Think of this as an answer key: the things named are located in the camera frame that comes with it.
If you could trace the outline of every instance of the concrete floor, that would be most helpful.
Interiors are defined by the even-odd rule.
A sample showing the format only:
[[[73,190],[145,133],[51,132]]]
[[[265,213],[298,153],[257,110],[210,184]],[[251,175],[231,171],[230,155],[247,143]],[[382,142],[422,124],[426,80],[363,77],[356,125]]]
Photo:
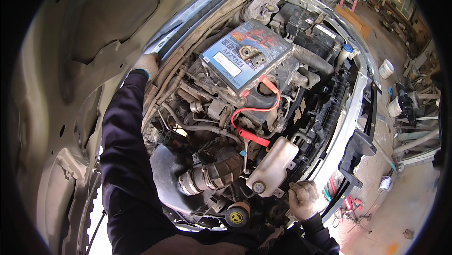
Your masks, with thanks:
[[[387,124],[377,120],[374,136],[387,155],[391,156],[396,130],[393,126],[394,119],[387,112],[387,89],[389,86],[395,89],[396,81],[406,82],[402,74],[407,49],[397,34],[381,26],[382,17],[375,10],[359,3],[355,13],[371,29],[366,43],[376,64],[380,66],[387,59],[395,68],[395,73],[389,78],[381,78],[382,97],[377,110],[385,117]],[[372,230],[371,234],[345,219],[334,228],[334,216],[325,223],[344,254],[403,254],[412,242],[404,237],[405,229],[415,231],[415,235],[419,233],[431,209],[438,172],[432,168],[431,163],[407,168],[400,174],[400,179],[394,179],[391,191],[378,193],[381,177],[388,175],[390,170],[391,167],[381,152],[377,152],[375,156],[364,157],[355,172],[364,184],[361,189],[354,188],[350,195],[364,203],[363,210],[356,212],[357,217],[372,214],[370,221],[360,221],[363,227]],[[340,183],[342,176],[336,172],[333,178],[339,179]]]

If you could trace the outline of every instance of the car engine bay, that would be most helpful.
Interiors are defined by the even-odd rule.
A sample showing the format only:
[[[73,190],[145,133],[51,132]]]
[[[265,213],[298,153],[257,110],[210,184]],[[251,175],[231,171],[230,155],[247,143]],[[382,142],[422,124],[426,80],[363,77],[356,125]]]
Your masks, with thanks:
[[[142,130],[174,223],[296,221],[289,183],[307,179],[325,157],[356,77],[353,50],[326,16],[284,0],[248,0],[174,68]]]

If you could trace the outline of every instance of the dark blue sleeve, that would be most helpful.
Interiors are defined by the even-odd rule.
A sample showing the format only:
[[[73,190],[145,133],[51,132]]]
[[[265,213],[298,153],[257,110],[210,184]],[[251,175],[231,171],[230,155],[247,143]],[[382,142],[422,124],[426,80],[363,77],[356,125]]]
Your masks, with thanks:
[[[322,218],[319,213],[306,222],[302,222],[302,225],[305,230],[305,239],[308,242],[319,247],[326,254],[339,254],[339,244],[337,244],[334,238],[330,237],[328,228],[323,227]]]
[[[141,135],[145,74],[129,74],[103,120],[102,204],[113,254],[139,254],[177,233],[162,212]]]

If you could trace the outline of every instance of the coolant reservoir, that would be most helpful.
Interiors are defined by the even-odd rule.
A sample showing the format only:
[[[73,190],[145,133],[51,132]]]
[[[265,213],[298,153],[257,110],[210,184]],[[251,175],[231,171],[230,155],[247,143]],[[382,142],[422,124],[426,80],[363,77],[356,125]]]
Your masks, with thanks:
[[[281,136],[246,180],[246,186],[261,197],[271,196],[286,179],[286,168],[294,164],[297,153],[297,145]]]

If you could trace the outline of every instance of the work glove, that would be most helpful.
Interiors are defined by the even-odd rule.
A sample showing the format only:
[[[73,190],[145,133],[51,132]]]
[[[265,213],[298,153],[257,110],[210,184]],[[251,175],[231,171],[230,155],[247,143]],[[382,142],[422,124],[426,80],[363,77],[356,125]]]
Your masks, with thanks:
[[[159,71],[159,56],[157,53],[151,53],[151,54],[142,54],[137,62],[132,66],[132,70],[144,70],[149,75],[149,80],[154,79],[154,77],[157,75],[157,72]]]
[[[289,183],[289,205],[292,214],[304,222],[318,212],[319,190],[313,181]]]

